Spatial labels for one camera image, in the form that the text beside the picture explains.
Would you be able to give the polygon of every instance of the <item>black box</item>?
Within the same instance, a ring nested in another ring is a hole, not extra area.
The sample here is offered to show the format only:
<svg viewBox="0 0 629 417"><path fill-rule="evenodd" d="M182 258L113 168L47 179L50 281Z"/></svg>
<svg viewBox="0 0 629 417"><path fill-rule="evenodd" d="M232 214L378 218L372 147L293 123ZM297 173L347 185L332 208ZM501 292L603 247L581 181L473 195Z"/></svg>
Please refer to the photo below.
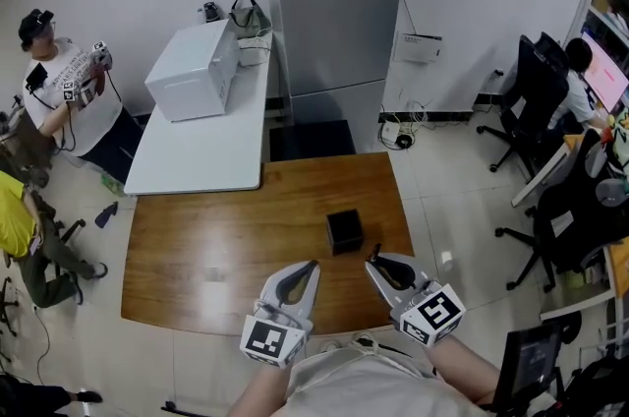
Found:
<svg viewBox="0 0 629 417"><path fill-rule="evenodd" d="M358 211L345 210L327 216L327 237L332 255L360 251L363 246L363 227Z"/></svg>

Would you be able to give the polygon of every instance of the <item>yellow shirt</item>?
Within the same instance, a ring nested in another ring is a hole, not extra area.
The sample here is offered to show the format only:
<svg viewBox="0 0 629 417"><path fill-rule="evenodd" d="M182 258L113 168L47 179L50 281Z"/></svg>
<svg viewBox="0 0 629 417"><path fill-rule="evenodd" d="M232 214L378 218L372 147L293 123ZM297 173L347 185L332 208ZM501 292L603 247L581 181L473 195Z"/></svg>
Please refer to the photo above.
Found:
<svg viewBox="0 0 629 417"><path fill-rule="evenodd" d="M24 185L0 171L0 248L21 258L29 251L35 220L22 202Z"/></svg>

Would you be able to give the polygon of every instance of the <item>tiled floor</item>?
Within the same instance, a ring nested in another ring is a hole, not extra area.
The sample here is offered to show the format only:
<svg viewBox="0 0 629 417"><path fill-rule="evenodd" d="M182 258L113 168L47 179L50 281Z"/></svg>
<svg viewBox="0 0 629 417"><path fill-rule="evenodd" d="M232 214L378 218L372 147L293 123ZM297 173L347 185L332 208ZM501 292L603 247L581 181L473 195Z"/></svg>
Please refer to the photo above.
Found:
<svg viewBox="0 0 629 417"><path fill-rule="evenodd" d="M505 290L505 282L519 272L530 253L515 240L494 238L493 229L500 225L531 229L524 207L512 208L509 203L524 178L515 160L496 174L487 170L506 145L477 135L479 124L499 126L497 115L478 113L470 125L419 129L409 150L389 154L416 256L429 275L450 282L469 309L455 334L499 366L506 333L539 321L540 274L515 291ZM376 144L374 150L385 148ZM98 174L86 167L77 169L63 158L55 159L50 184L42 194L67 223L78 217L87 221L73 245L87 259L109 266L105 279L84 286L86 303L81 307L67 302L39 312L51 339L50 352L40 365L43 380L70 390L100 390L106 404L92 407L94 416L162 415L159 407L166 399L188 411L224 415L257 367L239 352L239 338L154 328L120 318L135 200L115 199L100 185ZM97 228L94 219L114 200L120 202L118 214L104 229ZM450 258L451 268L443 264ZM36 382L46 335L30 309L16 266L6 271L17 284L21 306L15 317L19 336L5 333L2 348L13 359L9 370ZM561 352L565 375L577 366L579 346L596 342L603 324L603 307L584 313L579 338ZM382 343L423 357L419 344L389 327L373 334ZM306 354L316 353L327 340L311 339ZM66 413L84 415L80 406Z"/></svg>

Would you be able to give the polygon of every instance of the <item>gray refrigerator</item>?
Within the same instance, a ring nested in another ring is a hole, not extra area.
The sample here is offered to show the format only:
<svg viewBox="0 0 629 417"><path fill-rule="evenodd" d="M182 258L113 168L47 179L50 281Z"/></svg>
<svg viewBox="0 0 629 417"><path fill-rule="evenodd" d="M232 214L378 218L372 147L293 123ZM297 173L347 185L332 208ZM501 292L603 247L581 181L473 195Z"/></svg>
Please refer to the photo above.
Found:
<svg viewBox="0 0 629 417"><path fill-rule="evenodd" d="M399 0L269 0L296 124L347 120L357 152L377 131Z"/></svg>

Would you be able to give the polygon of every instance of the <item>human arm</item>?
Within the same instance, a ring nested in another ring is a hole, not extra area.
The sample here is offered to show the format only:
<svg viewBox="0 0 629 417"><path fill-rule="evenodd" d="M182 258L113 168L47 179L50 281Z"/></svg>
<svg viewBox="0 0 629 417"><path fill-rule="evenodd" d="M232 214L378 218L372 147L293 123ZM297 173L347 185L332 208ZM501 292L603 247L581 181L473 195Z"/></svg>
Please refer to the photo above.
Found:
<svg viewBox="0 0 629 417"><path fill-rule="evenodd" d="M96 80L96 93L102 95L105 91L105 70L102 65L96 64L92 67L90 75L93 80Z"/></svg>
<svg viewBox="0 0 629 417"><path fill-rule="evenodd" d="M52 137L55 132L60 130L70 118L70 104L61 104L56 109L50 111L43 119L43 123L39 127L39 133L47 138Z"/></svg>
<svg viewBox="0 0 629 417"><path fill-rule="evenodd" d="M493 401L500 371L454 336L444 337L425 352L443 379L470 401L477 405Z"/></svg>
<svg viewBox="0 0 629 417"><path fill-rule="evenodd" d="M41 237L43 240L43 224L41 223L41 216L39 216L39 210L37 209L37 205L35 204L35 199L25 188L22 193L22 202L24 203L27 211L35 221L35 226L37 229L37 235Z"/></svg>
<svg viewBox="0 0 629 417"><path fill-rule="evenodd" d="M600 118L598 114L595 114L592 118L590 118L587 123L596 129L606 129L609 127L609 124Z"/></svg>
<svg viewBox="0 0 629 417"><path fill-rule="evenodd" d="M284 370L266 365L260 367L227 417L269 417L274 414L286 402L291 368L292 365Z"/></svg>

